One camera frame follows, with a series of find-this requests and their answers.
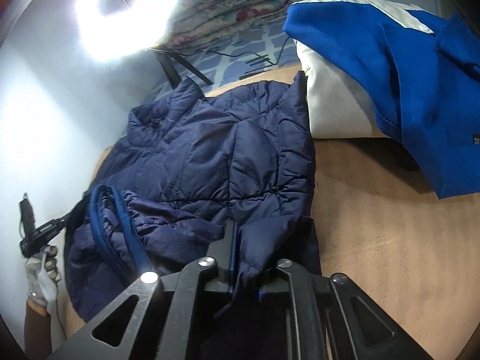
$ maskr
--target navy puffer jacket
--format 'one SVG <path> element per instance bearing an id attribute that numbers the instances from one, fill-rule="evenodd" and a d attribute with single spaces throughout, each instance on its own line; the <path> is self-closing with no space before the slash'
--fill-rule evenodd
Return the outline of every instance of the navy puffer jacket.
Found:
<path id="1" fill-rule="evenodd" d="M 223 237 L 227 220 L 248 224 L 244 234 L 253 237 L 244 242 L 250 246 L 241 251 L 241 260 L 254 271 L 242 277 L 263 268 L 272 253 L 266 249 L 281 246 L 268 240 L 256 249 L 262 234 L 278 231 L 273 238 L 286 239 L 305 226 L 293 255 L 315 271 L 316 238 L 311 221 L 305 221 L 315 173 L 305 89 L 299 72 L 291 85 L 261 81 L 206 98 L 187 78 L 172 95 L 131 111 L 126 136 L 105 159 L 89 192 L 98 185 L 121 191 L 160 274 L 204 256 L 208 245 Z M 75 309 L 88 321 L 128 283 L 99 254 L 85 207 L 73 211 L 67 228 L 66 279 Z M 111 198 L 102 198 L 99 210 L 106 240 L 120 264 L 134 271 Z M 276 230 L 262 222 L 280 216 L 285 225 Z"/>

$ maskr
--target blue garment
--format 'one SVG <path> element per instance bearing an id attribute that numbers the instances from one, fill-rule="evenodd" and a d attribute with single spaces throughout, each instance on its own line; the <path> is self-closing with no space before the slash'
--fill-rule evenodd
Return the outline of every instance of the blue garment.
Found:
<path id="1" fill-rule="evenodd" d="M 67 290 L 81 318 L 89 321 L 145 270 L 137 239 L 166 275 L 205 256 L 227 220 L 240 226 L 242 288 L 277 253 L 318 271 L 305 90 L 299 73 L 291 85 L 261 81 L 205 98 L 187 78 L 171 96 L 132 110 L 127 135 L 67 226 Z"/>
<path id="2" fill-rule="evenodd" d="M 284 31 L 363 86 L 439 198 L 479 192 L 480 40 L 459 16 L 407 12 L 434 34 L 344 1 L 296 3 Z"/>

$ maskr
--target hand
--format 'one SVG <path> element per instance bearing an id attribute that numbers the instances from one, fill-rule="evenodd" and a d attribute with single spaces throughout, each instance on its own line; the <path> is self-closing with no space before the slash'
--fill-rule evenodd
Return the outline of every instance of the hand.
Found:
<path id="1" fill-rule="evenodd" d="M 49 302 L 57 298 L 58 282 L 61 280 L 55 258 L 57 253 L 56 246 L 47 245 L 44 251 L 29 258 L 25 263 L 28 299 L 40 307 L 47 307 Z"/>

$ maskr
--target white garment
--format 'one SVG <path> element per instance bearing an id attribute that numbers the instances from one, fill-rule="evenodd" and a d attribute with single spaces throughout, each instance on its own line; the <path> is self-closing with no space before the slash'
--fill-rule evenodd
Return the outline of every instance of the white garment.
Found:
<path id="1" fill-rule="evenodd" d="M 370 4 L 404 28 L 433 33 L 407 12 L 416 5 L 385 0 L 304 0 L 299 3 L 345 1 Z M 367 91 L 344 71 L 321 55 L 295 41 L 297 55 L 307 77 L 307 103 L 313 138 L 384 137 L 375 122 L 374 103 Z"/>

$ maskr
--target folded floral blanket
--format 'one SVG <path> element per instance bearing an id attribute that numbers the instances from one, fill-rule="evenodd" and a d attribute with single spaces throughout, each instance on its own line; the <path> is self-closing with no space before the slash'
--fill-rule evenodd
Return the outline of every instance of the folded floral blanket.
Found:
<path id="1" fill-rule="evenodd" d="M 285 15 L 293 0 L 182 0 L 169 23 L 173 49 L 198 48 Z"/>

